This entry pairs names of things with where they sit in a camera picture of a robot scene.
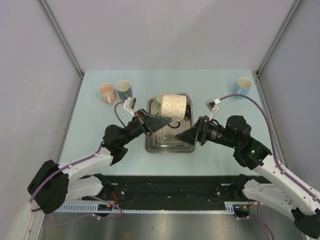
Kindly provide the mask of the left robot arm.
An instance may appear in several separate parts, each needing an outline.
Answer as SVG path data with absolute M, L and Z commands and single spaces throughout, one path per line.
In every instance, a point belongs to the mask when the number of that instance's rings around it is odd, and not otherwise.
M 29 202 L 36 202 L 38 210 L 51 214 L 65 202 L 82 197 L 105 200 L 110 196 L 110 184 L 100 168 L 120 162 L 128 149 L 125 147 L 140 135 L 151 136 L 172 122 L 171 118 L 154 116 L 144 109 L 137 110 L 124 127 L 106 127 L 98 149 L 86 157 L 59 164 L 45 161 L 27 187 Z

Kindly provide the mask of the black mug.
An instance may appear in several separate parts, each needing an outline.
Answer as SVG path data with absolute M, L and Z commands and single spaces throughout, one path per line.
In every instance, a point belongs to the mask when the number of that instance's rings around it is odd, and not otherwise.
M 185 109 L 184 120 L 189 121 L 191 118 L 190 96 L 185 92 L 179 92 L 177 95 L 186 96 L 186 109 Z

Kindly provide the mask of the dark teal mug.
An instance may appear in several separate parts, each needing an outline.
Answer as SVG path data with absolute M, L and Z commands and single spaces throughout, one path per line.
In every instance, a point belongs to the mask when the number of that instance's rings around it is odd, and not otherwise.
M 120 80 L 116 84 L 117 93 L 122 101 L 125 101 L 128 97 L 132 97 L 132 86 L 128 80 Z

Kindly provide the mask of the light blue mug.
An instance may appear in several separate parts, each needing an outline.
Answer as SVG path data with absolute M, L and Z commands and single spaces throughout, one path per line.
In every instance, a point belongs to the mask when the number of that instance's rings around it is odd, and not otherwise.
M 240 77 L 236 81 L 236 85 L 233 89 L 233 94 L 235 94 L 236 99 L 241 99 L 241 95 L 247 96 L 253 83 L 252 81 L 247 77 Z

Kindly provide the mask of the pink mug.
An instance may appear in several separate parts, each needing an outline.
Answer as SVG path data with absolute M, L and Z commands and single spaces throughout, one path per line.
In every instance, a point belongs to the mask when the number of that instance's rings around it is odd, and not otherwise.
M 111 83 L 103 83 L 98 92 L 101 96 L 101 99 L 106 104 L 112 104 L 117 99 L 117 94 L 115 92 L 115 88 Z

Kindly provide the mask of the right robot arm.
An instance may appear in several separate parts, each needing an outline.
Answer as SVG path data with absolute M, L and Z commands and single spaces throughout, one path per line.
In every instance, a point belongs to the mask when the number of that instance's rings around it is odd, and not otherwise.
M 264 186 L 245 175 L 238 176 L 230 188 L 231 196 L 242 201 L 245 197 L 256 200 L 282 213 L 306 236 L 320 236 L 320 193 L 298 179 L 275 155 L 251 136 L 251 126 L 243 116 L 233 115 L 226 126 L 216 125 L 207 116 L 200 117 L 189 129 L 175 139 L 195 145 L 213 142 L 234 150 L 233 157 L 245 168 L 256 172 L 273 184 Z

